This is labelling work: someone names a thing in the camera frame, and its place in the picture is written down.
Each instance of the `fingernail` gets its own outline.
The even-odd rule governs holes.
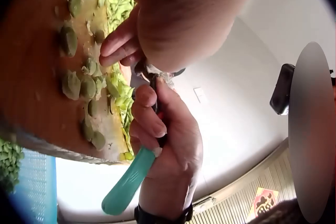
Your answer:
[[[156,147],[154,150],[153,150],[153,153],[155,155],[155,157],[159,157],[161,155],[161,152],[162,152],[162,148],[161,147]]]
[[[156,137],[163,137],[167,134],[167,128],[162,126],[160,123],[155,128]]]

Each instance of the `wooden table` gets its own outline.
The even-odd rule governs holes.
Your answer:
[[[107,139],[99,152],[80,131],[86,102],[62,93],[60,78],[66,71],[81,72],[88,54],[99,56],[89,34],[106,28],[106,9],[97,0],[83,0],[80,15],[70,20],[78,35],[73,58],[62,56],[58,32],[71,16],[66,0],[14,0],[0,27],[0,136],[16,136],[27,148],[56,157],[92,163],[115,163],[127,152],[119,115],[110,115],[102,91],[100,115],[93,120]]]

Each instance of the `forearm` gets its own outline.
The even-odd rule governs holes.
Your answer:
[[[139,0],[141,47],[150,62],[161,70],[184,68],[220,48],[244,2]]]
[[[187,209],[196,189],[196,178],[165,179],[162,183],[145,178],[141,185],[139,205],[155,216],[175,220]]]

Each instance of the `black watch strap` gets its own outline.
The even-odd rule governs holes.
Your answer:
[[[192,205],[183,211],[182,215],[175,221],[154,216],[145,212],[139,205],[134,210],[134,219],[138,224],[184,224],[192,218]]]

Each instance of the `blue plastic basket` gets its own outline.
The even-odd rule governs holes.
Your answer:
[[[20,183],[10,195],[13,206],[26,223],[57,223],[55,157],[23,149]]]

